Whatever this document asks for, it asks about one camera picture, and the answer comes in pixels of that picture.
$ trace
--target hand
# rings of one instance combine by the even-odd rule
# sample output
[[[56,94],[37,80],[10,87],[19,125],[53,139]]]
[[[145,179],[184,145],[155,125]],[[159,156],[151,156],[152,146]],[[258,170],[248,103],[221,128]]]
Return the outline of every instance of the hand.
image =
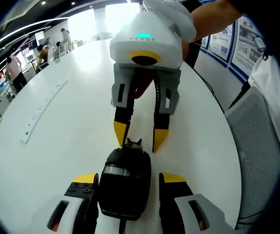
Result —
[[[145,90],[149,87],[154,78],[154,71],[150,69],[138,70],[136,74],[136,91],[135,99],[142,96]]]
[[[182,41],[182,54],[183,60],[185,60],[188,56],[189,43],[186,41]],[[137,74],[137,89],[135,92],[135,99],[138,99],[142,96],[145,90],[149,87],[151,82],[153,81],[154,72],[152,70],[141,70],[139,74]]]

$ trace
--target teal indicator light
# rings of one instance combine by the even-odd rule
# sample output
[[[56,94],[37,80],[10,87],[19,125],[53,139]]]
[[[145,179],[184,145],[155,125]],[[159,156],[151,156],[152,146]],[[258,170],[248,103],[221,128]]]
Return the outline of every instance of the teal indicator light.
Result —
[[[150,38],[151,35],[150,34],[137,34],[136,37],[137,38]]]

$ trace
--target chair backrest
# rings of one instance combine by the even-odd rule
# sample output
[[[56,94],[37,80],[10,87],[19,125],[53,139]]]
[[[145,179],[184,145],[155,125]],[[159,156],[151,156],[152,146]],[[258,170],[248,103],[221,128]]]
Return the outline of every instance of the chair backrest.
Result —
[[[226,113],[239,156],[242,199],[236,229],[249,228],[264,209],[280,175],[280,142],[257,88]]]
[[[48,63],[54,60],[54,47],[48,49]]]
[[[64,43],[62,45],[60,45],[58,47],[59,51],[58,51],[58,55],[61,57],[63,56],[64,54],[66,54],[68,51],[67,51],[67,48],[68,48],[68,42],[67,43]]]

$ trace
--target wall poster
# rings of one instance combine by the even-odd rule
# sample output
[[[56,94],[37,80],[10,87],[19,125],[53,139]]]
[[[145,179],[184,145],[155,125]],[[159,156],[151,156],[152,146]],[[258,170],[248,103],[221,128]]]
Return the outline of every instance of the wall poster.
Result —
[[[242,16],[237,22],[237,40],[232,65],[249,76],[256,61],[263,55],[265,44],[261,33],[248,17]]]
[[[223,31],[212,34],[209,47],[212,53],[228,61],[231,53],[231,44],[233,40],[233,24],[229,25]]]
[[[209,41],[209,36],[204,37],[204,38],[202,39],[202,47],[203,47],[203,48],[205,48],[205,49],[208,48],[208,41]]]

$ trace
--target white shirt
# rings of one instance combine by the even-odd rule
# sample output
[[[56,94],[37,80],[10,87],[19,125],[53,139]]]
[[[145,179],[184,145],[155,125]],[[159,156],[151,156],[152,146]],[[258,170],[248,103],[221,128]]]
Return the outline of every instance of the white shirt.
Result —
[[[63,41],[66,42],[71,42],[71,35],[65,30],[64,32],[62,32],[62,36],[63,36]]]
[[[273,56],[260,57],[248,79],[264,96],[270,116],[280,141],[280,67]]]
[[[6,63],[5,70],[10,72],[11,79],[9,82],[12,83],[13,80],[18,76],[18,74],[20,74],[22,72],[22,69],[18,64],[18,63],[20,63],[20,60],[18,59],[18,57],[10,56],[10,58],[12,59],[12,61],[11,61],[11,63]]]

